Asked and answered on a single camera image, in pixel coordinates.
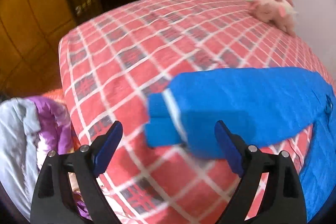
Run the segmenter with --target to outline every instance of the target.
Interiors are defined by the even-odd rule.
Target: metal screw
[[[48,152],[48,157],[50,157],[50,158],[52,158],[53,156],[55,156],[56,155],[56,151],[55,150],[50,150],[49,152]]]
[[[289,157],[289,153],[287,151],[281,151],[281,155],[284,157],[284,158],[288,158]]]
[[[87,144],[85,144],[85,145],[82,145],[80,148],[79,148],[79,150],[81,151],[81,152],[86,152],[86,151],[88,151],[89,150],[89,146],[87,145]]]
[[[255,145],[249,145],[248,149],[249,149],[251,152],[257,152],[257,151],[258,151],[258,148],[257,148]]]

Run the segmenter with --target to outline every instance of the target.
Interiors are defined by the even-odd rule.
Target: stuffed animal
[[[295,37],[293,0],[247,0],[251,15],[264,23],[271,20],[282,31]]]

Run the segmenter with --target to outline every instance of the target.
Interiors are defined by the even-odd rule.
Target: plaid bedsheet
[[[210,224],[230,201],[239,178],[225,160],[199,160],[180,146],[150,149],[143,125],[147,96],[181,72],[215,68],[297,66],[318,71],[320,60],[298,37],[264,24],[244,0],[140,0],[94,18],[59,45],[66,104],[82,144],[113,121],[124,137],[101,180],[138,223]],[[300,171],[312,126],[262,150],[287,150]],[[260,205],[264,174],[247,218]]]

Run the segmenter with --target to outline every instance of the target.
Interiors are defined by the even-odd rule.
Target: gray cloth
[[[0,181],[28,220],[38,177],[36,144],[40,130],[32,101],[14,98],[0,105]]]

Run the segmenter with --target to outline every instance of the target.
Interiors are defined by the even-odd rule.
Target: light blue fabric
[[[29,220],[38,177],[35,104],[14,98],[0,105],[0,181],[18,210]]]
[[[148,99],[150,121],[145,134],[152,147],[181,143],[178,132],[180,137],[186,135],[195,156],[222,159],[214,136],[218,120],[258,147],[293,137],[313,123],[314,136],[300,180],[308,220],[321,208],[336,182],[336,98],[317,72],[289,67],[182,73],[168,91],[173,99],[166,91]]]

